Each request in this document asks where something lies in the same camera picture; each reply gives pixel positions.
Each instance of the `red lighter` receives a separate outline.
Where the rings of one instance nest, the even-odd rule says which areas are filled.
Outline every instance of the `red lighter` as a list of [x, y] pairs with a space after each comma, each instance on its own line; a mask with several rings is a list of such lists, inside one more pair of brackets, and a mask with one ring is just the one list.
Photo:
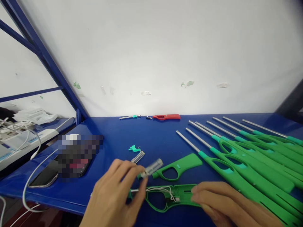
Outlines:
[[152, 118], [157, 118], [158, 120], [181, 119], [179, 114], [156, 115]]

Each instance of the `hand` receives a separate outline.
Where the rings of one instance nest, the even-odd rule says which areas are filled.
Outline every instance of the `hand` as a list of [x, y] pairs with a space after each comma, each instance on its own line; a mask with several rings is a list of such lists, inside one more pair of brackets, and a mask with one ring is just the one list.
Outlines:
[[143, 171], [143, 166], [115, 159], [95, 184], [80, 227], [133, 226], [145, 199], [147, 178], [133, 201], [129, 205], [125, 202], [135, 178]]
[[282, 227], [280, 220], [225, 182], [202, 182], [192, 188], [191, 200], [201, 205], [217, 227]]

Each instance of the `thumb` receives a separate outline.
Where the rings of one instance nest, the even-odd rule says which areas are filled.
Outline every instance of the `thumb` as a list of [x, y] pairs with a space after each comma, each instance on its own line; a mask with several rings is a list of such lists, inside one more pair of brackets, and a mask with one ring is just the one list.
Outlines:
[[201, 204], [202, 209], [204, 212], [212, 219], [213, 223], [217, 227], [232, 227], [232, 223], [228, 217], [226, 217], [221, 212], [212, 209], [210, 206], [206, 204]]

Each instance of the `green paint mark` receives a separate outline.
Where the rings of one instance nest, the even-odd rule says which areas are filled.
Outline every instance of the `green paint mark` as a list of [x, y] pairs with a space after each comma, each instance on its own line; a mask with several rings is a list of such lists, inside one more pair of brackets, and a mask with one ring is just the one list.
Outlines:
[[74, 87], [78, 88], [79, 90], [81, 89], [80, 84], [78, 84], [76, 82], [74, 83]]
[[194, 83], [195, 83], [194, 81], [190, 80], [190, 81], [187, 82], [186, 86], [189, 87], [189, 86], [193, 85]]

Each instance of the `blue table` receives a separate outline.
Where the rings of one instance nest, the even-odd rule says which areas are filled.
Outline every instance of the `blue table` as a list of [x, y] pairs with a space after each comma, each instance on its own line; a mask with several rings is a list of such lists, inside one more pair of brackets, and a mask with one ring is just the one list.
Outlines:
[[[164, 165], [167, 165], [186, 155], [195, 153], [195, 151], [176, 134], [176, 130], [178, 130], [199, 149], [209, 156], [215, 157], [207, 147], [185, 130], [186, 127], [189, 127], [210, 145], [219, 148], [216, 142], [208, 135], [188, 124], [189, 120], [198, 121], [219, 134], [224, 135], [211, 125], [206, 124], [206, 121], [211, 120], [213, 116], [217, 118], [227, 116], [238, 122], [242, 119], [247, 119], [280, 133], [303, 139], [302, 125], [274, 113], [183, 115], [181, 116], [181, 120], [167, 121], [159, 121], [156, 119], [146, 120], [143, 117], [125, 120], [119, 120], [118, 117], [89, 118], [68, 133], [104, 136], [103, 149], [100, 150], [99, 154], [94, 158], [86, 174], [74, 182], [63, 183], [57, 180], [48, 188], [27, 189], [26, 198], [30, 201], [36, 201], [41, 204], [83, 215], [95, 182], [107, 171], [115, 158], [131, 160], [135, 157], [137, 153], [128, 150], [128, 148], [134, 144], [136, 147], [141, 146], [140, 149], [145, 152], [145, 156], [138, 164], [148, 166], [157, 158], [161, 158]], [[231, 129], [224, 127], [220, 123], [213, 122], [231, 131]], [[29, 175], [41, 161], [58, 148], [59, 143], [60, 141], [57, 141], [37, 155], [34, 160], [27, 162], [14, 173], [0, 181], [0, 194], [21, 198], [23, 187]], [[53, 154], [49, 160], [45, 161], [41, 169], [38, 170], [33, 177], [51, 162], [55, 156], [56, 154]], [[202, 181], [224, 181], [224, 179], [203, 161], [202, 166], [186, 171], [177, 182], [166, 182], [162, 179], [152, 179], [152, 177], [150, 177], [148, 186], [193, 184]], [[139, 181], [136, 180], [132, 188], [135, 189], [138, 188], [138, 186]], [[302, 201], [300, 191], [294, 190], [292, 195]], [[178, 206], [168, 210], [166, 213], [158, 213], [146, 202], [139, 212], [136, 224], [136, 226], [202, 225], [213, 226], [213, 223], [201, 208]]]

